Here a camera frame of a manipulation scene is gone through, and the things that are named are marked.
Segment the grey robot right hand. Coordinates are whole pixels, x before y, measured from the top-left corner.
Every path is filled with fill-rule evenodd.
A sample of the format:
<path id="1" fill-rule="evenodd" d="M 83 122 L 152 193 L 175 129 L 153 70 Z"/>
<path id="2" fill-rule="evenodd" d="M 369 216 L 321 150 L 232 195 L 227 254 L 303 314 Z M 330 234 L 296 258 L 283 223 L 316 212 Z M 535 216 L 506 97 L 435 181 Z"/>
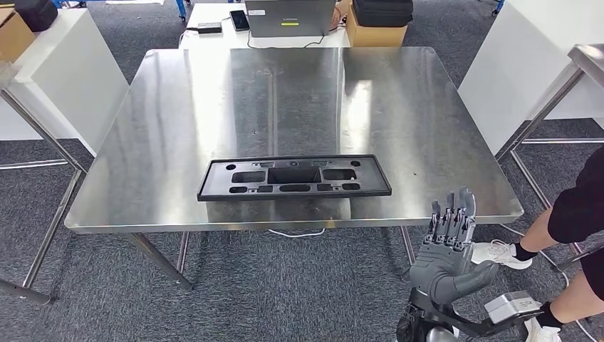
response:
<path id="1" fill-rule="evenodd" d="M 447 195 L 445 206 L 435 200 L 427 233 L 414 264 L 412 286 L 436 304 L 451 304 L 490 285 L 499 265 L 483 261 L 473 269 L 472 237 L 476 228 L 476 201 L 467 187 Z"/>

